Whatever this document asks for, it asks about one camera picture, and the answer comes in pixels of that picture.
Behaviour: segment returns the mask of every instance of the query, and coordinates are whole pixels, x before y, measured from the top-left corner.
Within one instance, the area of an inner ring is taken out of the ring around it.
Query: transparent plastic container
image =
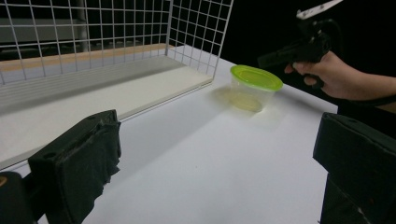
[[[282,89],[283,82],[274,74],[247,65],[231,68],[231,103],[241,109],[260,112]]]

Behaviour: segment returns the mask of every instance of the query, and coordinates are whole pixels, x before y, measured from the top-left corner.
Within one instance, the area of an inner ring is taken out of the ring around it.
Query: grid frame
[[[214,76],[232,5],[1,0],[0,32],[8,38],[0,39],[0,85],[159,56]],[[18,11],[26,12],[24,18]]]

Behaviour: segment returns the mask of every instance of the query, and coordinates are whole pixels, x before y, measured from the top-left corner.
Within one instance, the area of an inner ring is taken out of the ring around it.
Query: human arm
[[[319,63],[294,63],[293,66],[286,66],[285,73],[293,71],[302,76],[318,76],[324,82],[321,89],[334,98],[369,101],[396,95],[396,77],[361,72],[344,63],[332,51],[325,54]],[[316,80],[304,77],[304,82],[314,85]],[[378,108],[396,113],[396,102]]]

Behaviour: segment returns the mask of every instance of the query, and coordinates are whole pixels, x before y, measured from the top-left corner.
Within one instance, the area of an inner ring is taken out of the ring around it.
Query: green lid
[[[240,82],[266,91],[279,91],[283,82],[274,74],[246,65],[234,65],[231,73]]]

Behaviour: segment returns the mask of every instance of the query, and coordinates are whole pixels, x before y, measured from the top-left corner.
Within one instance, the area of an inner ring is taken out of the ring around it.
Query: white shelf
[[[116,109],[125,119],[212,80],[162,56],[0,87],[0,169],[91,114]]]

